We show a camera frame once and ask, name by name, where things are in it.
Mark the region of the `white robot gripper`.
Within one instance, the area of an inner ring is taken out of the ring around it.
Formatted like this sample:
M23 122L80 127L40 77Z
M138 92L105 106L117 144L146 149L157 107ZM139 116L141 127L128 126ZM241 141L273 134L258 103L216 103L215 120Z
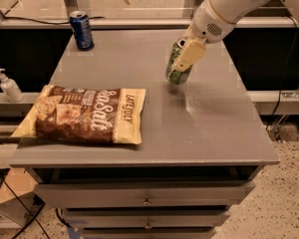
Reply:
M205 42L221 41L236 22L236 7L222 0L204 0L185 31L185 37L175 43L171 68L181 73L189 69L205 54Z

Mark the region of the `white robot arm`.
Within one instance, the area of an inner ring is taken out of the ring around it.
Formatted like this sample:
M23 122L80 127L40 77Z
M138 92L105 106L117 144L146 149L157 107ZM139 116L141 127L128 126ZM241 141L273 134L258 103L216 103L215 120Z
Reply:
M172 68L184 72L205 53L205 45L226 37L247 13L270 0L204 0L196 9ZM280 0L299 24L299 0Z

